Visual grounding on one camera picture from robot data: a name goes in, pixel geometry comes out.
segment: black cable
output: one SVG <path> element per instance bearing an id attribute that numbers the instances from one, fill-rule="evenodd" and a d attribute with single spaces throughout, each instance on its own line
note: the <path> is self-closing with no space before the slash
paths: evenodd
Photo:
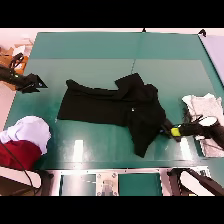
<path id="1" fill-rule="evenodd" d="M 22 163 L 16 158 L 16 156 L 1 141 L 0 141 L 0 144 L 16 160 L 16 162 L 19 163 L 19 165 L 22 167 L 23 172 L 26 174 L 26 176 L 28 177 L 28 179 L 30 181 L 30 185 L 31 185 L 31 187 L 33 189 L 34 196 L 36 196 L 36 191 L 35 191 L 35 188 L 33 186 L 32 180 L 31 180 L 30 176 L 28 175 L 28 173 L 26 172 L 26 169 L 24 168 L 24 166 L 22 165 Z"/>

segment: green tabletop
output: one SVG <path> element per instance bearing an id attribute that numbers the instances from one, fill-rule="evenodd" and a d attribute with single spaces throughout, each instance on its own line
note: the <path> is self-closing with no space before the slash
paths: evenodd
<path id="1" fill-rule="evenodd" d="M 216 70 L 197 35 L 39 33 L 25 74 L 38 74 L 49 88 L 33 94 L 18 92 L 6 127 L 27 115 L 40 116 L 52 127 L 48 153 L 38 161 L 37 169 L 209 165 L 212 176 L 224 183 L 218 174 L 223 168 L 222 158 L 203 158 L 192 137 L 186 138 L 190 157 L 184 156 L 180 144 L 158 136 L 142 159 L 133 153 L 127 128 L 56 119 L 67 79 L 89 87 L 117 89 L 114 81 L 129 75 L 132 68 L 144 82 L 159 89 L 161 104 L 174 123 L 181 123 L 184 95 L 210 92 L 224 96 Z M 74 155 L 75 140 L 84 141 L 80 161 Z"/>

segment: black garment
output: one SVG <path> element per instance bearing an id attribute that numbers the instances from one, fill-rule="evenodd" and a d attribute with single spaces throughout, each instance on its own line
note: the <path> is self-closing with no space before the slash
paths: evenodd
<path id="1" fill-rule="evenodd" d="M 157 88 L 144 85 L 138 73 L 115 81 L 118 90 L 92 89 L 66 81 L 58 119 L 128 126 L 135 154 L 144 157 L 166 119 Z"/>

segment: white fabric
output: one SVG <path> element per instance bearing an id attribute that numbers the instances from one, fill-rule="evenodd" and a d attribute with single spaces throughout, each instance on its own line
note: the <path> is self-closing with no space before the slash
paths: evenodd
<path id="1" fill-rule="evenodd" d="M 224 85 L 224 36 L 199 36 Z"/>
<path id="2" fill-rule="evenodd" d="M 217 117 L 220 125 L 224 126 L 221 97 L 216 99 L 214 95 L 208 93 L 204 97 L 196 97 L 194 95 L 184 96 L 182 100 L 187 104 L 193 121 L 200 115 L 203 115 L 203 117 L 214 116 Z M 224 157 L 224 151 L 213 139 L 200 140 L 200 143 L 206 157 Z"/>
<path id="3" fill-rule="evenodd" d="M 39 117 L 27 116 L 16 122 L 14 126 L 0 132 L 0 141 L 27 140 L 37 145 L 42 154 L 47 153 L 47 142 L 51 138 L 48 124 Z"/>

